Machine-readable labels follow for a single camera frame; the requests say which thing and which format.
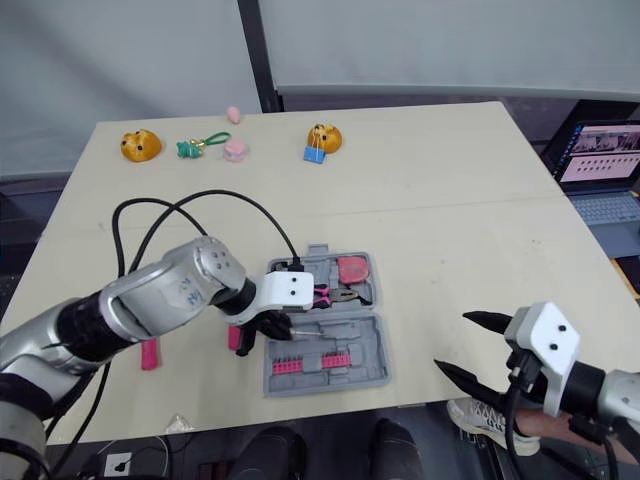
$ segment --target gray tool case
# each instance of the gray tool case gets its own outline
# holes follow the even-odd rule
[[[325,309],[289,313],[293,330],[298,332],[293,340],[266,340],[265,396],[289,397],[377,387],[389,381],[391,369],[382,319],[372,310],[376,305],[376,281],[369,255],[364,252],[332,254],[323,244],[310,246],[309,255],[300,260],[305,271],[313,274],[314,284],[335,289],[346,287],[339,282],[337,259],[352,256],[364,258],[369,265],[368,278],[348,286],[363,300],[333,302]],[[269,271],[290,261],[273,260]]]

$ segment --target pink egg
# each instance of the pink egg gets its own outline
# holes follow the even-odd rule
[[[240,110],[238,110],[238,107],[231,106],[227,108],[227,118],[236,125],[240,123]]]

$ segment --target green keychain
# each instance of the green keychain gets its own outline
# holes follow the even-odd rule
[[[214,133],[210,137],[197,140],[192,138],[188,142],[178,142],[178,156],[180,158],[198,158],[202,156],[202,151],[207,145],[219,145],[231,138],[229,132]]]

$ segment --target laptop screen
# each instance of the laptop screen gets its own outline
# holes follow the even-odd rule
[[[554,176],[565,191],[630,188],[640,176],[640,123],[579,124]]]

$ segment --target tool kit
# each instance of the tool kit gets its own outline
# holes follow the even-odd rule
[[[273,260],[269,271],[287,261]],[[326,244],[312,245],[301,262],[314,277],[313,308],[288,314],[291,341],[267,338],[265,395],[288,397],[387,383],[389,355],[382,319],[373,312],[376,281],[369,255],[333,254]]]

